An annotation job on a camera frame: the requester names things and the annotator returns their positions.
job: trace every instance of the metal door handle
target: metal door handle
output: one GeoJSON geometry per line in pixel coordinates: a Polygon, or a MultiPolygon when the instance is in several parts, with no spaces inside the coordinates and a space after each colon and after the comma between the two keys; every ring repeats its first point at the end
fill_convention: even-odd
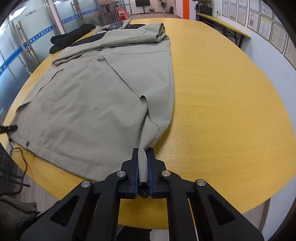
{"type": "Polygon", "coordinates": [[[18,24],[19,24],[19,26],[20,26],[20,29],[21,29],[21,31],[22,31],[22,34],[24,35],[24,38],[26,39],[26,41],[27,41],[27,43],[28,43],[30,49],[32,50],[34,56],[36,57],[38,63],[41,64],[41,61],[40,61],[39,57],[37,56],[35,50],[33,49],[32,45],[30,44],[30,41],[29,41],[29,39],[28,39],[28,37],[27,37],[25,31],[24,31],[24,28],[22,27],[22,23],[21,23],[20,20],[18,21],[18,24]]]}

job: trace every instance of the table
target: table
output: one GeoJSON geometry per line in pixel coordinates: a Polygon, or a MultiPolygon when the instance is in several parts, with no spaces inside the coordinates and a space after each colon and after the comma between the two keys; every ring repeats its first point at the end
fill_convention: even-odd
{"type": "Polygon", "coordinates": [[[208,25],[210,25],[213,28],[217,28],[218,30],[220,30],[223,35],[227,38],[227,37],[232,37],[235,39],[235,44],[241,48],[242,46],[242,41],[244,40],[244,37],[251,39],[251,37],[247,34],[245,34],[244,32],[242,32],[241,30],[239,30],[238,28],[218,19],[218,18],[214,18],[212,16],[206,15],[206,14],[202,14],[202,13],[196,13],[197,16],[199,16],[199,19],[201,22],[204,22],[208,25]],[[238,37],[237,37],[237,33],[240,34],[240,38],[239,38],[239,43],[237,43],[238,41],[238,37]]]}
{"type": "MultiPolygon", "coordinates": [[[[156,157],[183,179],[205,179],[241,213],[260,205],[296,173],[296,141],[280,97],[248,56],[208,25],[172,18],[132,21],[158,22],[171,39],[176,99],[156,157]]],[[[5,125],[57,54],[27,80],[5,125]]],[[[56,198],[83,180],[25,152],[28,176],[56,198]]],[[[19,152],[13,159],[24,169],[19,152]]],[[[119,224],[167,229],[166,200],[122,200],[119,224]]]]}

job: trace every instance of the black monitor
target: black monitor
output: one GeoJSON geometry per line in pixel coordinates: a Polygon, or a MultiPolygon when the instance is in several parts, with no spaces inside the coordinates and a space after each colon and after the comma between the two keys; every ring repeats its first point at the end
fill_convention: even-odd
{"type": "Polygon", "coordinates": [[[135,0],[136,7],[150,6],[150,0],[135,0]]]}

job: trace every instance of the metal pin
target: metal pin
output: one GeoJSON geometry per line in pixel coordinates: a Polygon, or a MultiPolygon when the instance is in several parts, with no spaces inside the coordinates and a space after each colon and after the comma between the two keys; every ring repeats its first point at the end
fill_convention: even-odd
{"type": "Polygon", "coordinates": [[[126,172],[125,172],[125,171],[118,171],[118,172],[116,173],[116,175],[117,175],[118,177],[124,177],[124,176],[126,175],[126,172]]]}
{"type": "Polygon", "coordinates": [[[203,180],[203,179],[198,179],[196,181],[196,183],[197,183],[198,186],[205,186],[207,184],[206,181],[203,180]]]}
{"type": "Polygon", "coordinates": [[[81,183],[81,186],[82,187],[84,187],[84,188],[88,188],[89,186],[91,185],[91,182],[90,181],[83,181],[82,183],[81,183]]]}
{"type": "Polygon", "coordinates": [[[170,176],[170,171],[165,170],[165,171],[162,171],[161,174],[162,174],[164,177],[168,177],[168,176],[170,176]]]}

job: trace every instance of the wooden tabletop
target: wooden tabletop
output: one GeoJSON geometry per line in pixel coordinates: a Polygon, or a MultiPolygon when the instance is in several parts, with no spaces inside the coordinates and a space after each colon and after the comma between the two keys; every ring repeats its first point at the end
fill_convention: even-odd
{"type": "Polygon", "coordinates": [[[241,30],[239,30],[238,28],[236,28],[236,27],[222,21],[221,19],[214,18],[214,17],[212,17],[210,15],[202,14],[202,13],[199,13],[199,12],[197,12],[196,15],[199,15],[199,16],[202,16],[204,18],[210,19],[210,20],[212,20],[212,21],[214,21],[214,22],[216,22],[216,23],[218,23],[218,24],[220,24],[220,25],[222,25],[222,26],[224,26],[224,27],[226,27],[226,28],[228,28],[228,29],[230,29],[232,31],[235,31],[237,33],[242,34],[243,36],[247,37],[248,39],[251,39],[251,37],[249,35],[245,34],[241,30]]]}
{"type": "MultiPolygon", "coordinates": [[[[183,179],[205,179],[238,211],[246,212],[296,173],[296,141],[284,105],[248,56],[208,25],[173,18],[132,21],[159,22],[171,39],[176,99],[171,125],[154,148],[156,157],[183,179]]],[[[27,80],[6,125],[56,56],[49,56],[27,80]]],[[[56,198],[83,180],[25,152],[28,176],[56,198]]],[[[24,169],[19,152],[13,159],[24,169]]],[[[166,200],[122,200],[119,224],[167,229],[166,200]]]]}

